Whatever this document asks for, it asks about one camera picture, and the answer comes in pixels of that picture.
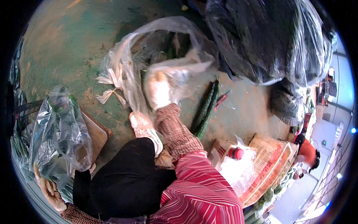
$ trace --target leg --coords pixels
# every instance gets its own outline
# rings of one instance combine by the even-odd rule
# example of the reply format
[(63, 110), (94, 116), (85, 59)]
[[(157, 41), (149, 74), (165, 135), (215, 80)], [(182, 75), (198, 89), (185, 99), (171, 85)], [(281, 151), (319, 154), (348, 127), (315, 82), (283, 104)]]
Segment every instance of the leg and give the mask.
[(98, 218), (98, 213), (93, 207), (91, 198), (90, 198), (90, 182), (91, 174), (89, 170), (84, 172), (75, 171), (75, 179), (73, 182), (73, 204), (79, 209), (91, 215), (95, 218)]
[(174, 170), (156, 170), (154, 144), (137, 138), (125, 144), (90, 184), (90, 196), (101, 219), (151, 215), (162, 192), (176, 180)]

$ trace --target plastic bag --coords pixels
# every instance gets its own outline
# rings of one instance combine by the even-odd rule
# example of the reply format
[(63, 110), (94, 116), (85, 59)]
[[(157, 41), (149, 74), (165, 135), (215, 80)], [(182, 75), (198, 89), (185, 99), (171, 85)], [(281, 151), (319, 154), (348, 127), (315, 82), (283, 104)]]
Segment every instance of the plastic bag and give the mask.
[(233, 188), (236, 195), (240, 197), (256, 178), (253, 164), (256, 152), (245, 146), (240, 137), (235, 136), (237, 138), (237, 147), (244, 150), (244, 155), (241, 160), (226, 156), (220, 165), (219, 172)]
[(36, 162), (42, 177), (57, 177), (58, 189), (71, 179), (73, 169), (91, 167), (92, 141), (76, 99), (64, 86), (56, 86), (41, 105), (29, 157), (30, 170)]
[(14, 87), (14, 90), (20, 88), (20, 55), (24, 37), (20, 37), (13, 59), (11, 60), (9, 82)]
[(281, 89), (271, 91), (270, 108), (281, 121), (292, 127), (300, 124), (305, 116), (303, 97), (296, 98)]
[(114, 84), (116, 88), (123, 91), (126, 101), (134, 112), (139, 111), (149, 115), (146, 99), (142, 91), (142, 77), (139, 71), (146, 68), (145, 62), (149, 64), (152, 61), (157, 61), (150, 57), (153, 55), (158, 56), (161, 53), (159, 51), (160, 47), (149, 47), (150, 50), (145, 48), (145, 54), (137, 57), (132, 56), (131, 48), (137, 41), (143, 40), (143, 38), (145, 39), (144, 41), (148, 41), (148, 38), (145, 36), (148, 33), (160, 35), (162, 38), (159, 38), (158, 42), (166, 43), (166, 37), (163, 35), (169, 32), (189, 34), (193, 49), (185, 58), (164, 61), (160, 65), (153, 64), (151, 71), (162, 69), (171, 78), (173, 83), (178, 84), (178, 86), (172, 86), (172, 92), (174, 93), (172, 98), (178, 99), (180, 92), (193, 93), (195, 89), (192, 86), (186, 87), (185, 84), (194, 83), (188, 80), (194, 77), (192, 74), (203, 71), (205, 67), (210, 66), (214, 62), (212, 55), (217, 54), (217, 50), (215, 44), (210, 42), (194, 23), (182, 16), (157, 19), (123, 37), (102, 61), (103, 73), (97, 77), (98, 83)]
[(294, 84), (290, 82), (288, 79), (284, 78), (279, 84), (289, 92), (289, 94), (293, 95), (296, 98), (302, 98), (305, 96), (307, 92), (306, 87), (301, 87), (298, 84)]
[(255, 217), (259, 218), (261, 217), (266, 209), (273, 204), (273, 202), (276, 200), (276, 195), (274, 194), (274, 190), (272, 187), (270, 187), (263, 195), (262, 197), (254, 204), (255, 208)]
[(230, 69), (255, 85), (307, 87), (328, 71), (332, 43), (309, 0), (208, 0), (205, 18)]
[(121, 102), (122, 106), (124, 109), (127, 109), (129, 107), (127, 101), (125, 99), (123, 99), (123, 97), (121, 97), (120, 95), (118, 95), (118, 93), (116, 93), (115, 91), (118, 90), (119, 88), (114, 88), (114, 90), (106, 90), (103, 92), (103, 95), (96, 95), (95, 98), (102, 104), (105, 104), (107, 102), (107, 100), (109, 99), (109, 97), (112, 95), (112, 93), (114, 93), (114, 95), (116, 95), (117, 99), (119, 100), (119, 102)]

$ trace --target black plastic bag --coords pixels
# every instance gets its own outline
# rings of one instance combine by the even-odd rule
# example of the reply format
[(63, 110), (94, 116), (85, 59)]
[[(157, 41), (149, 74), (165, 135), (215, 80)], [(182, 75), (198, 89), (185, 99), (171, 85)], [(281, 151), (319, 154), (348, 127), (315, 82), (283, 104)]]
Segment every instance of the black plastic bag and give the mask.
[(305, 116), (303, 97), (294, 97), (284, 89), (273, 89), (270, 107), (272, 112), (289, 126), (299, 125)]
[(328, 71), (332, 45), (308, 0), (208, 0), (205, 17), (230, 69), (255, 85), (307, 87)]

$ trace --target clear plastic bag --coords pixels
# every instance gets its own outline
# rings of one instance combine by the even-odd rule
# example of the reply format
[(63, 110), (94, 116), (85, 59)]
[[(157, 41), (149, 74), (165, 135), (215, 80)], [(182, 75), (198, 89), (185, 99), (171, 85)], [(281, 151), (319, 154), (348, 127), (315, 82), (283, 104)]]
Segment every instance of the clear plastic bag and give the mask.
[(189, 34), (192, 50), (184, 58), (152, 64), (146, 76), (153, 75), (155, 71), (159, 70), (167, 74), (173, 84), (173, 101), (185, 97), (184, 95), (192, 94), (195, 88), (188, 84), (195, 83), (192, 78), (199, 79), (194, 74), (204, 71), (215, 61), (213, 56), (217, 54), (215, 44), (209, 41), (194, 23), (182, 16), (157, 19), (126, 35), (102, 61), (103, 72), (97, 77), (97, 80), (98, 83), (114, 84), (116, 88), (121, 89), (134, 112), (150, 114), (142, 91), (140, 70), (146, 69), (146, 61), (159, 61), (158, 57), (161, 52), (159, 47), (149, 46), (145, 48), (145, 55), (133, 57), (131, 48), (138, 40), (149, 41), (150, 36), (145, 37), (148, 33), (158, 37), (159, 43), (165, 43), (165, 34), (168, 32)]
[(334, 43), (309, 0), (208, 0), (205, 18), (230, 69), (255, 85), (307, 87), (328, 71)]
[(36, 117), (29, 149), (30, 170), (36, 162), (42, 177), (57, 177), (62, 189), (73, 169), (83, 172), (92, 165), (92, 141), (74, 96), (56, 86), (44, 99)]
[(256, 178), (253, 164), (256, 152), (245, 146), (240, 137), (235, 136), (237, 147), (244, 150), (244, 155), (241, 160), (226, 156), (220, 165), (219, 172), (233, 188), (236, 195), (240, 197)]
[(118, 95), (118, 93), (116, 93), (115, 91), (118, 90), (119, 88), (114, 88), (114, 90), (106, 90), (103, 92), (103, 95), (96, 95), (95, 99), (97, 99), (100, 103), (105, 104), (107, 102), (107, 100), (109, 99), (109, 97), (112, 95), (112, 93), (114, 93), (114, 95), (117, 97), (117, 99), (119, 100), (119, 102), (121, 102), (122, 106), (124, 109), (127, 109), (129, 107), (127, 101), (125, 99), (123, 99), (123, 97), (121, 97), (120, 95)]

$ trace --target wall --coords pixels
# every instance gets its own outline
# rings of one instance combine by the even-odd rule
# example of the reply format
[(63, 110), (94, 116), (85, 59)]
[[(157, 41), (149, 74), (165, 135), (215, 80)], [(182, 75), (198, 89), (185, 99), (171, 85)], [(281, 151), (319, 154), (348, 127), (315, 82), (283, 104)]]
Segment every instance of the wall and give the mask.
[(332, 103), (338, 104), (328, 105), (324, 108), (325, 114), (330, 114), (329, 122), (344, 125), (343, 135), (350, 130), (349, 123), (351, 121), (351, 113), (354, 107), (354, 83), (352, 70), (350, 68), (348, 56), (345, 54), (344, 46), (338, 36), (337, 51), (332, 55), (331, 67), (334, 68), (334, 81), (337, 83), (337, 97), (334, 97)]

